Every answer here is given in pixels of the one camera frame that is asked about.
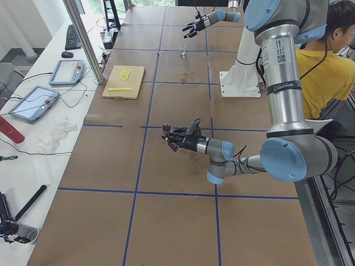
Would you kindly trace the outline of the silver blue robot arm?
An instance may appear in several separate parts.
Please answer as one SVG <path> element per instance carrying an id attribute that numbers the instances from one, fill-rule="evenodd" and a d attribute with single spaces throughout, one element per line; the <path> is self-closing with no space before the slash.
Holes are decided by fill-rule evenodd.
<path id="1" fill-rule="evenodd" d="M 229 176 L 259 172 L 296 182 L 333 169 L 336 148 L 316 136 L 324 121 L 305 119 L 295 48 L 324 35 L 328 5 L 328 1 L 229 1 L 227 10 L 199 15 L 188 24 L 185 35 L 193 37 L 220 21 L 244 21 L 236 63 L 221 74 L 220 81 L 241 94 L 257 79 L 253 66 L 261 60 L 271 126 L 258 155 L 243 158 L 232 143 L 203 136 L 199 120 L 177 129 L 164 124 L 163 139 L 170 148 L 208 155 L 207 179 L 216 185 Z"/>
<path id="2" fill-rule="evenodd" d="M 220 21 L 237 23 L 240 20 L 241 13 L 239 11 L 239 6 L 243 1 L 228 1 L 227 10 L 222 8 L 213 9 L 211 13 L 201 15 L 197 7 L 195 7 L 195 21 L 187 24 L 185 28 L 182 29 L 183 32 L 189 31 L 188 34 L 184 35 L 183 38 L 193 38 L 197 35 L 199 31 L 202 31 Z"/>

